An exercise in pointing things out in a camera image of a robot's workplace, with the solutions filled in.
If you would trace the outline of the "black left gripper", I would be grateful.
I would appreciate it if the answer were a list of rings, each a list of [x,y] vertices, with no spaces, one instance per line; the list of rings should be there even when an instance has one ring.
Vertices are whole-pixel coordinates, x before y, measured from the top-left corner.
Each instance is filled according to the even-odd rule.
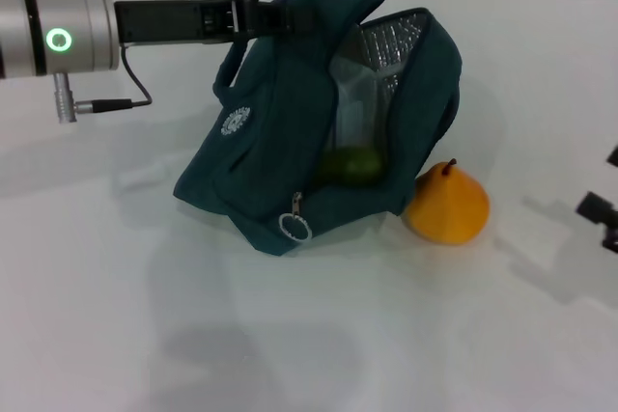
[[[312,33],[311,8],[261,0],[150,0],[114,3],[121,44],[224,43]]]

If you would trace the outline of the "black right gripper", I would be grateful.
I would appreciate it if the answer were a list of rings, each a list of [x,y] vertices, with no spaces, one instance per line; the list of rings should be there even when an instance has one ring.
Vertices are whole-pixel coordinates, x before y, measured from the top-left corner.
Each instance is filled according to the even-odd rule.
[[[606,162],[618,167],[618,146],[612,150]],[[578,204],[576,213],[595,225],[605,225],[602,246],[613,253],[618,253],[617,209],[612,203],[593,192],[588,192]]]

